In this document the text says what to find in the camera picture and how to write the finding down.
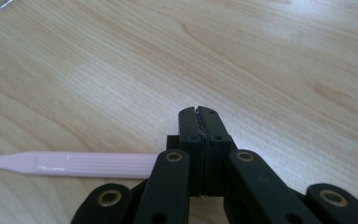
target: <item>brass grommet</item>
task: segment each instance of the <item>brass grommet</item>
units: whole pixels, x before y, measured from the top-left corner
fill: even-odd
[[[255,159],[255,157],[251,153],[242,151],[237,153],[237,158],[241,161],[252,161]]]
[[[116,189],[108,189],[100,194],[97,199],[98,205],[109,207],[117,204],[121,200],[121,193]]]
[[[322,189],[319,192],[319,195],[328,203],[337,206],[337,207],[346,207],[348,206],[348,200],[341,194],[332,191],[330,189]]]
[[[165,156],[167,161],[181,161],[182,158],[183,156],[179,152],[170,152]]]

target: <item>wooden table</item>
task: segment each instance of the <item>wooden table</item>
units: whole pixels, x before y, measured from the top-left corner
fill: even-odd
[[[159,153],[177,113],[219,112],[302,193],[358,198],[358,1],[31,1],[0,11],[0,154]],[[104,183],[0,171],[0,223],[69,223]],[[190,223],[227,223],[191,199]]]

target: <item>metal rivet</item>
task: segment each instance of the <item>metal rivet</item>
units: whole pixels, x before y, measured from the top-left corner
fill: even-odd
[[[182,158],[183,158],[182,154],[178,152],[171,152],[165,156],[165,159],[167,159],[167,161],[181,161]]]
[[[348,200],[344,198],[341,194],[332,191],[330,189],[323,189],[319,192],[319,195],[328,203],[337,206],[337,207],[346,207],[348,206]]]
[[[255,157],[249,152],[239,152],[237,153],[238,159],[241,161],[252,161]]]
[[[109,207],[121,200],[121,193],[116,189],[108,189],[98,196],[97,202],[102,207]]]

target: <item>table surface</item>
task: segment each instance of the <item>table surface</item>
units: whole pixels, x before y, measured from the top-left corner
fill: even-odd
[[[219,112],[292,189],[358,198],[358,1],[31,1],[0,11],[0,155],[159,153]],[[104,183],[0,170],[0,223],[69,223]],[[227,223],[221,198],[190,223]]]

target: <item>wood grain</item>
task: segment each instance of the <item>wood grain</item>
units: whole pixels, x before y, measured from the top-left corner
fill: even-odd
[[[358,198],[358,1],[30,1],[0,11],[0,154],[158,153],[215,109],[300,192]],[[69,223],[103,183],[0,171],[0,223]],[[190,223],[227,223],[217,198]]]

